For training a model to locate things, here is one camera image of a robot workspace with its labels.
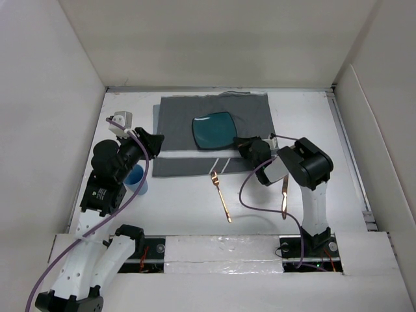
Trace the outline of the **teal square plate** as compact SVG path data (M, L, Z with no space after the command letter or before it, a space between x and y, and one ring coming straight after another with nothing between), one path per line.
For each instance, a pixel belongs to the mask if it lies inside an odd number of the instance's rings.
M194 118L192 135L199 150L222 150L233 145L237 128L229 112L215 112Z

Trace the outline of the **blue plastic cup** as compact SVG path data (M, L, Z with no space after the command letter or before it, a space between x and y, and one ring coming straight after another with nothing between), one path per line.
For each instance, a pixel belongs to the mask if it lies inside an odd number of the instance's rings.
M144 181L144 184L137 193L140 196L145 195L145 193L147 193L148 184L147 181L144 179L143 167L141 167L141 165L139 164L136 164L131 170L130 174L124 180L124 185L132 192L135 192L142 181Z

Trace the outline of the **copper fork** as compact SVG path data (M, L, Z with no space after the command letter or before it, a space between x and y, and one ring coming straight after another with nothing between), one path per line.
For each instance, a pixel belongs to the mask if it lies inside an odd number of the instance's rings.
M218 192L218 195L220 196L220 201L222 203L222 207L224 209L224 213L226 215L227 221L229 223L232 223L231 215L230 215L230 213L228 211L228 208L227 208L226 203L224 201L224 197L223 197L222 192L220 190L220 182L219 182L219 178L218 178L217 172L215 172L215 171L212 171L211 172L211 181L212 181L213 185L216 187L217 192Z

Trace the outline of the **grey cloth placemat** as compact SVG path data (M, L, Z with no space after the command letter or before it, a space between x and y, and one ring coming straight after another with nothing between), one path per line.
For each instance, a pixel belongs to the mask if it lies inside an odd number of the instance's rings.
M162 97L153 107L153 132L164 135L153 177L249 172L234 138L268 138L275 131L266 93Z

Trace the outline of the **copper knife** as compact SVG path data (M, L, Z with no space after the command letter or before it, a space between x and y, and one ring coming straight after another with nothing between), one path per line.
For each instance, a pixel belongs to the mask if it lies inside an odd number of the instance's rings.
M289 175L287 174L283 178L282 190L281 190L281 193L282 193L281 216L282 216L282 219L284 220L287 218L288 184L289 184Z

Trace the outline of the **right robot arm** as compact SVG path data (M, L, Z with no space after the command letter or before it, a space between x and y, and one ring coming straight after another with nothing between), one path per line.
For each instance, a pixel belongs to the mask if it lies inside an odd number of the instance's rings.
M235 137L233 142L260 184L268 187L285 176L294 179L302 193L301 253L311 257L321 252L331 237L326 217L326 189L334 168L330 156L306 137L282 148L274 134L269 139Z

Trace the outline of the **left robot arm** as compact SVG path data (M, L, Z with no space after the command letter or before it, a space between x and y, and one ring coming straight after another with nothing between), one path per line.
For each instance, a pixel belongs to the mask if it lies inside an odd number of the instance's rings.
M164 135L119 127L116 137L93 148L75 240L52 262L65 258L51 289L28 300L40 311L101 311L104 292L122 265L144 253L142 228L123 224L115 233L110 228L131 203L124 198L127 176L138 161L150 162L159 155Z

